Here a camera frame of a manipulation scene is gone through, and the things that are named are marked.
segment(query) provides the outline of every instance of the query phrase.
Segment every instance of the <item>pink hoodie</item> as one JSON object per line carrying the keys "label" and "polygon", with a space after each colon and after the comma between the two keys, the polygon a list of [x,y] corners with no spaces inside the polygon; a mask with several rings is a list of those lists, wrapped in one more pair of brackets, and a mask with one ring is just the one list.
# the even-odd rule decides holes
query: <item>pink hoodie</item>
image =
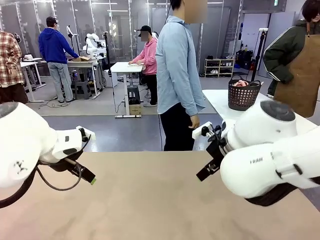
{"label": "pink hoodie", "polygon": [[139,56],[133,59],[133,62],[136,64],[137,61],[143,60],[145,65],[145,70],[142,71],[145,75],[154,75],[157,74],[157,62],[156,62],[156,49],[157,49],[156,38],[152,38],[151,41],[147,42],[144,45],[144,48]]}

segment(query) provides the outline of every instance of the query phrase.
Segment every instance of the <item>shoe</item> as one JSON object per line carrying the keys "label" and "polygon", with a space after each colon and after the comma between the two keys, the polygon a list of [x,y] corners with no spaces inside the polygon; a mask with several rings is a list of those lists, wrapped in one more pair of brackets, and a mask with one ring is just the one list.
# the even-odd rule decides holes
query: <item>shoe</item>
{"label": "shoe", "polygon": [[76,100],[75,98],[72,98],[72,100],[70,101],[65,101],[67,104],[73,102],[74,100]]}
{"label": "shoe", "polygon": [[151,107],[156,107],[156,106],[158,106],[158,104],[151,105],[150,102],[146,102],[145,104],[143,104],[143,106],[144,106],[145,108],[151,108]]}

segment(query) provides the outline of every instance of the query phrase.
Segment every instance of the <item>beige table surface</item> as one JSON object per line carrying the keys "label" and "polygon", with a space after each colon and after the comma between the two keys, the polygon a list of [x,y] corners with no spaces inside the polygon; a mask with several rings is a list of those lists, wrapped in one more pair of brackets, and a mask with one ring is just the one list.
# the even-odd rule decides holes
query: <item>beige table surface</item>
{"label": "beige table surface", "polygon": [[[219,174],[197,180],[210,159],[206,152],[84,153],[80,162],[96,174],[95,185],[58,192],[36,176],[19,202],[0,209],[0,239],[320,239],[320,214],[299,190],[271,207],[252,205]],[[76,180],[43,172],[59,187]]]}

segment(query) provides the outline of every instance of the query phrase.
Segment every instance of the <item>light blue shirt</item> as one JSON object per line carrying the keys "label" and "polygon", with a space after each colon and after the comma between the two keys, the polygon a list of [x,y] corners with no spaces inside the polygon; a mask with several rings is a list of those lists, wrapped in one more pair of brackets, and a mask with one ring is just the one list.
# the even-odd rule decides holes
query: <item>light blue shirt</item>
{"label": "light blue shirt", "polygon": [[169,16],[156,46],[158,113],[181,103],[189,116],[205,108],[189,24]]}

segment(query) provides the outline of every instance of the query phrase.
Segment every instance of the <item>floor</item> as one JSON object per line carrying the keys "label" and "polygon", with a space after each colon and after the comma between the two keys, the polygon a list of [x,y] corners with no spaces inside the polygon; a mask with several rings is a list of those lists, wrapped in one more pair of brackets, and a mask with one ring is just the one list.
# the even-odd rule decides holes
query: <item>floor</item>
{"label": "floor", "polygon": [[[48,86],[38,89],[34,95],[38,99],[50,100],[55,96],[50,78],[44,78]],[[261,93],[266,94],[270,79],[257,76],[256,80],[263,82]],[[201,78],[202,89],[227,89],[229,78]],[[122,100],[123,86],[120,83],[115,89],[115,101]],[[141,96],[147,92],[141,90]],[[96,100],[77,100],[68,107],[49,108],[40,107],[38,103],[29,103],[39,114],[44,116],[49,125],[56,130],[74,129],[82,126],[90,129],[96,134],[96,142],[90,142],[86,147],[87,152],[135,152],[135,151],[161,151],[165,136],[159,122],[156,109],[151,109],[141,119],[115,119],[115,106],[112,98],[112,90],[105,89],[103,94]],[[317,106],[315,115],[310,118],[312,122],[320,124],[320,105]],[[124,114],[124,107],[119,107],[119,113]],[[207,121],[219,125],[222,119],[209,105],[200,114],[201,123]],[[207,139],[200,138],[195,142],[194,150],[203,151],[207,148]],[[320,211],[320,188],[313,188],[302,191],[307,198]]]}
{"label": "floor", "polygon": [[[221,84],[228,84],[228,79],[223,79]],[[206,86],[214,85],[212,78],[204,78],[201,81]],[[70,105],[65,107],[59,107],[61,105],[57,100],[52,100],[57,94],[54,87],[53,80],[50,77],[43,79],[46,86],[37,89],[33,92],[34,98],[36,100],[45,100],[43,103],[28,103],[27,105],[35,110],[41,116],[115,116],[115,115],[125,115],[126,108],[124,103],[124,83],[119,82],[117,86],[114,87],[114,98],[113,89],[105,88],[101,94],[96,99],[79,99],[72,102]],[[140,98],[147,102],[149,99],[146,98],[148,91],[146,86],[139,86]],[[211,107],[210,103],[206,100],[206,108],[201,111],[201,114],[215,114],[216,111]],[[156,107],[143,107],[142,115],[157,115]]]}

